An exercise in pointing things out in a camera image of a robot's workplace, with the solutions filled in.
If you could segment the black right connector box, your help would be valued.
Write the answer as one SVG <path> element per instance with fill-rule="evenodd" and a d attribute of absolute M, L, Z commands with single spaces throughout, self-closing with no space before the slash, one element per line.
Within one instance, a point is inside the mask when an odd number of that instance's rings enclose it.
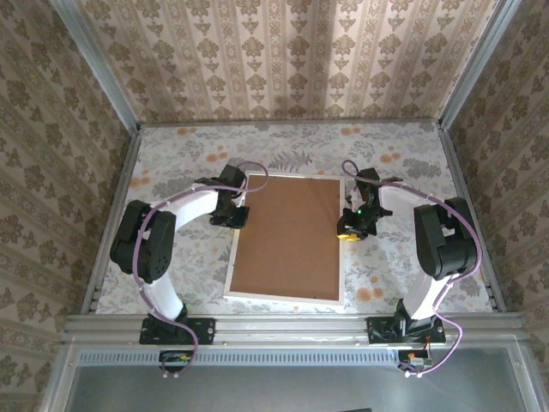
<path fill-rule="evenodd" d="M 422 373 L 433 366 L 433 359 L 426 349 L 399 350 L 397 367 L 404 373 Z"/>

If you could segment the black connector box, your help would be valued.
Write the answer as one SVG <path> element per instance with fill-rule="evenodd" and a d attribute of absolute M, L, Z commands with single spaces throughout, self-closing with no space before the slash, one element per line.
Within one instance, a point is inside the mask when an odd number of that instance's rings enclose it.
<path fill-rule="evenodd" d="M 433 359 L 426 349 L 399 350 L 397 367 L 404 373 L 422 373 L 433 366 Z"/>
<path fill-rule="evenodd" d="M 165 374 L 181 373 L 193 360 L 193 350 L 163 350 L 159 354 L 160 370 Z"/>

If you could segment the black left connector box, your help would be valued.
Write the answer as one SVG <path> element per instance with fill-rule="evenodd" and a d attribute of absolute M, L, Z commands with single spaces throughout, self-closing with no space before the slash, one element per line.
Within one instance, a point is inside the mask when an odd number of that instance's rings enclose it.
<path fill-rule="evenodd" d="M 181 373 L 193 360 L 193 350 L 163 350 L 159 354 L 160 370 L 165 374 Z"/>

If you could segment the grey metal panel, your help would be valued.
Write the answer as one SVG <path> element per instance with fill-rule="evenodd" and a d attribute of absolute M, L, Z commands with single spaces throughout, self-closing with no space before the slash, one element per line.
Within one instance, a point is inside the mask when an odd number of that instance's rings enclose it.
<path fill-rule="evenodd" d="M 80 367 L 66 412 L 527 412 L 509 357 L 462 349 L 439 371 L 391 367 Z"/>

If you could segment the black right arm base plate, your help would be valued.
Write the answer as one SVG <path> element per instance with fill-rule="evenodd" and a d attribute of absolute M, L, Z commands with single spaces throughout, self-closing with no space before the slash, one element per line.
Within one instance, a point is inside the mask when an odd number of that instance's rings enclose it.
<path fill-rule="evenodd" d="M 445 343 L 442 321 L 433 316 L 422 320 L 394 317 L 369 317 L 366 319 L 369 343 Z"/>

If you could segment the aluminium table side rail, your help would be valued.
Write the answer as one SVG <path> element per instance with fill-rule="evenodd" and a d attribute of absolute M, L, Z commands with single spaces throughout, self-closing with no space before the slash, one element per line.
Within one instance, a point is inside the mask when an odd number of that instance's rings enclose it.
<path fill-rule="evenodd" d="M 494 312 L 507 312 L 504 297 L 502 295 L 501 288 L 498 285 L 498 279 L 496 277 L 492 261 L 489 256 L 489 252 L 486 248 L 486 243 L 480 228 L 480 223 L 475 213 L 473 201 L 467 187 L 467 182 L 464 178 L 453 142 L 451 141 L 450 134 L 445 128 L 443 128 L 442 126 L 438 126 L 438 135 L 443 146 L 445 157 L 448 162 L 449 171 L 455 185 L 456 193 L 459 197 L 463 197 L 467 201 L 471 216 L 473 218 L 474 227 L 480 240 L 483 258 L 479 272 L 485 284 L 486 292 L 489 296 L 492 310 Z"/>
<path fill-rule="evenodd" d="M 130 181 L 136 166 L 141 143 L 141 126 L 137 125 L 136 133 L 130 139 L 128 152 L 124 158 L 117 187 L 112 199 L 112 206 L 106 220 L 106 228 L 102 235 L 100 247 L 87 285 L 87 291 L 82 302 L 80 310 L 81 315 L 88 315 L 90 312 L 94 312 L 95 307 L 97 306 L 96 302 L 98 299 L 96 298 L 96 294 L 100 293 L 103 279 L 110 262 L 112 241 L 115 238 L 118 230 L 118 224 L 124 213 L 124 201 L 126 199 L 128 189 L 130 188 Z"/>

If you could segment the long aluminium mounting rail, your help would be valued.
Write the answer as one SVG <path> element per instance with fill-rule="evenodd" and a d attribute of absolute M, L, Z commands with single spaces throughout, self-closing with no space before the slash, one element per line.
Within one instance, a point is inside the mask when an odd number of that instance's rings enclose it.
<path fill-rule="evenodd" d="M 462 343 L 525 340 L 515 313 L 451 314 L 463 329 Z M 360 348 L 369 344 L 365 314 L 216 315 L 219 348 Z M 141 315 L 78 315 L 68 318 L 63 340 L 82 346 L 138 344 Z"/>

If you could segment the thin aluminium table end rail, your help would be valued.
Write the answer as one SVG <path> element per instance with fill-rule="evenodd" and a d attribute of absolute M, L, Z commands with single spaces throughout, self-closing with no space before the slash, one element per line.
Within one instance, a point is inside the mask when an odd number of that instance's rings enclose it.
<path fill-rule="evenodd" d="M 324 119 L 246 119 L 225 121 L 196 121 L 172 123 L 140 123 L 139 130 L 145 128 L 202 127 L 202 126 L 242 126 L 242 125 L 296 125 L 296 124 L 434 124 L 440 125 L 435 118 L 324 118 Z"/>

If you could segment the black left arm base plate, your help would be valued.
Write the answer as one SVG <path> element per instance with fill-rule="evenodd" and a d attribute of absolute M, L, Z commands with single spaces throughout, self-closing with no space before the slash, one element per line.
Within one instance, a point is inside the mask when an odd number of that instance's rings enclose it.
<path fill-rule="evenodd" d="M 214 342 L 215 318 L 187 318 L 186 325 L 195 333 L 199 345 Z M 148 315 L 142 321 L 141 345 L 193 345 L 191 334 L 179 326 L 168 324 Z"/>

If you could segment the aluminium corner post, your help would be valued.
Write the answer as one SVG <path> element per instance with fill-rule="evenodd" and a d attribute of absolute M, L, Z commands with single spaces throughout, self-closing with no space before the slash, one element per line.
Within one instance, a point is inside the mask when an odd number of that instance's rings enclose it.
<path fill-rule="evenodd" d="M 131 137 L 138 134 L 140 123 L 125 96 L 123 88 L 101 50 L 99 38 L 86 23 L 85 15 L 78 9 L 76 0 L 50 0 L 77 48 L 110 101 L 118 118 Z"/>
<path fill-rule="evenodd" d="M 470 57 L 439 115 L 438 124 L 447 130 L 455 121 L 475 83 L 494 53 L 522 0 L 497 0 Z"/>

